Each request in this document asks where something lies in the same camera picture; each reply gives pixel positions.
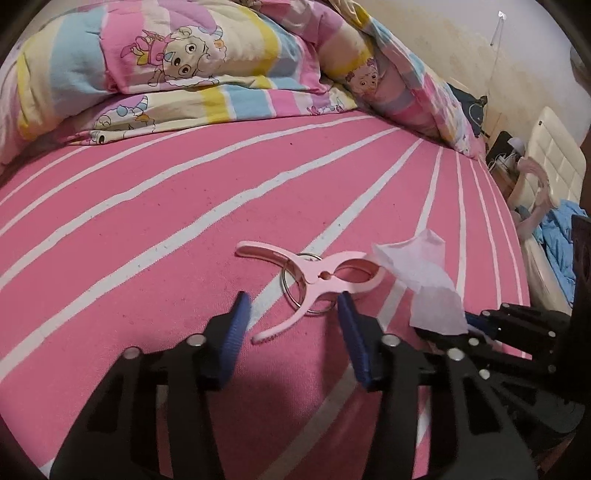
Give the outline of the blue cloth on chair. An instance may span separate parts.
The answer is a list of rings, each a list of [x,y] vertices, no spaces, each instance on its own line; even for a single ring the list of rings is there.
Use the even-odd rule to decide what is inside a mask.
[[[587,217],[587,213],[577,203],[562,199],[521,245],[532,304],[567,314],[572,311],[576,284],[574,216]]]

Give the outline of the pink plastic clothes peg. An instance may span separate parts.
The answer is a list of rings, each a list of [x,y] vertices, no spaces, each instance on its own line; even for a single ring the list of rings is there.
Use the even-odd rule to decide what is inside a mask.
[[[310,312],[319,299],[329,299],[342,292],[365,294],[376,289],[384,280],[386,270],[369,254],[361,251],[339,252],[321,259],[307,259],[304,255],[271,244],[242,241],[235,247],[235,255],[256,258],[277,266],[294,268],[294,280],[303,287],[300,306],[294,314],[280,324],[252,337],[252,344],[263,344],[293,328]],[[353,281],[338,276],[342,270],[358,270],[369,276],[363,281]]]

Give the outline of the cream leather office chair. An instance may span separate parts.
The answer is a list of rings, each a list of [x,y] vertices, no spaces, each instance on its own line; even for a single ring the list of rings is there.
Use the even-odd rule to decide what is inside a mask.
[[[536,121],[525,155],[518,161],[517,183],[508,205],[526,209],[529,217],[520,220],[512,213],[525,265],[533,305],[549,310],[572,311],[559,286],[543,247],[534,231],[546,214],[555,212],[562,200],[580,201],[586,173],[586,158],[557,114],[544,107]]]

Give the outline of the pink striped bed mattress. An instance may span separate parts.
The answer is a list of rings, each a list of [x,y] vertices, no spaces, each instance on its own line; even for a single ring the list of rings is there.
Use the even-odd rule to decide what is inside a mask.
[[[290,317],[280,268],[235,256],[372,251],[425,229],[465,308],[529,304],[519,242],[486,167],[363,114],[228,123],[64,147],[1,186],[1,416],[50,468],[122,350],[170,348],[252,297],[235,374],[212,394],[228,479],[359,479],[378,395],[356,383],[335,311]]]

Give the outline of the dark blue pillow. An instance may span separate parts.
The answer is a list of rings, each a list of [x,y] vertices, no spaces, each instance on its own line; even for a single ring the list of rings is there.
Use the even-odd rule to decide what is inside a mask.
[[[450,84],[450,89],[462,105],[462,110],[470,122],[474,135],[479,137],[483,130],[485,107],[488,104],[486,95],[479,98],[472,94],[458,89]]]

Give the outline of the colourful striped cartoon quilt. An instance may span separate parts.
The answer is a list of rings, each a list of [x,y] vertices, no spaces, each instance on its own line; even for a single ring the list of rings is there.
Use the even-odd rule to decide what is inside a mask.
[[[33,145],[358,108],[484,156],[448,83],[354,1],[101,1],[11,50],[1,161]]]

